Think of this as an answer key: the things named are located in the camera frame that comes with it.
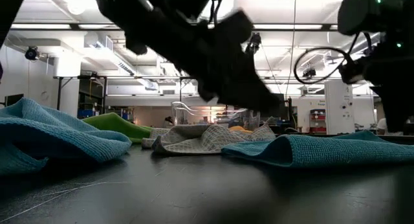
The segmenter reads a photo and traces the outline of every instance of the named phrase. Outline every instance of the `black table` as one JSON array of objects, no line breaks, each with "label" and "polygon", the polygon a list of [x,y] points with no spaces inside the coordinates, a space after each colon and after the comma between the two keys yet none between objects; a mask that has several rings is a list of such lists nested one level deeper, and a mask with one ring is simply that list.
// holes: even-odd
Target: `black table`
[{"label": "black table", "polygon": [[0,223],[414,223],[414,166],[286,170],[133,148],[0,178]]}]

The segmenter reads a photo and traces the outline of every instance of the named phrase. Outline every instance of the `white pillar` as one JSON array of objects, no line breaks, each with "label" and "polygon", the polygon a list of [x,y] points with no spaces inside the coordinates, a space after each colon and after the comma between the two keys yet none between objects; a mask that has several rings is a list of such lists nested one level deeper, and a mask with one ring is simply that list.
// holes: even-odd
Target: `white pillar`
[{"label": "white pillar", "polygon": [[[54,59],[55,76],[78,76],[80,75],[81,57],[72,53],[65,53]],[[63,88],[60,95],[60,111],[66,112],[73,117],[78,114],[79,80],[72,79]]]}]

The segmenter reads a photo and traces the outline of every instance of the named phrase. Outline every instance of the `gray checkered cloth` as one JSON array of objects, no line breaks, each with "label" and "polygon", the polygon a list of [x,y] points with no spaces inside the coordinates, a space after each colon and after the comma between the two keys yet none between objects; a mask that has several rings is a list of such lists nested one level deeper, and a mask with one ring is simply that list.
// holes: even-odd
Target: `gray checkered cloth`
[{"label": "gray checkered cloth", "polygon": [[150,139],[142,139],[143,148],[163,154],[214,154],[231,143],[274,140],[267,124],[253,131],[230,131],[219,125],[179,125],[171,129],[154,129]]}]

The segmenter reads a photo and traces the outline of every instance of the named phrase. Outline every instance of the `person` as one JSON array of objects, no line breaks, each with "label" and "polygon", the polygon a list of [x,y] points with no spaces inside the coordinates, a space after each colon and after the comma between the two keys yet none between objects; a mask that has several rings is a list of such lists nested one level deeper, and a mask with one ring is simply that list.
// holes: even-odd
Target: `person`
[{"label": "person", "polygon": [[380,119],[376,125],[377,135],[389,135],[389,136],[403,136],[403,132],[390,133],[387,129],[387,120],[385,118]]}]

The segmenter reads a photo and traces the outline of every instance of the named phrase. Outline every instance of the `yellow cloth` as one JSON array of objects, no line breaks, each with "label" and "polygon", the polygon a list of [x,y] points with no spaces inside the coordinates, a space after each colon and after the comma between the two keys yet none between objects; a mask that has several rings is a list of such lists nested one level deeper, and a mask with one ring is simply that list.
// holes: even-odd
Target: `yellow cloth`
[{"label": "yellow cloth", "polygon": [[233,126],[233,127],[230,127],[229,129],[230,129],[230,131],[242,131],[243,133],[253,133],[253,131],[245,130],[241,126]]}]

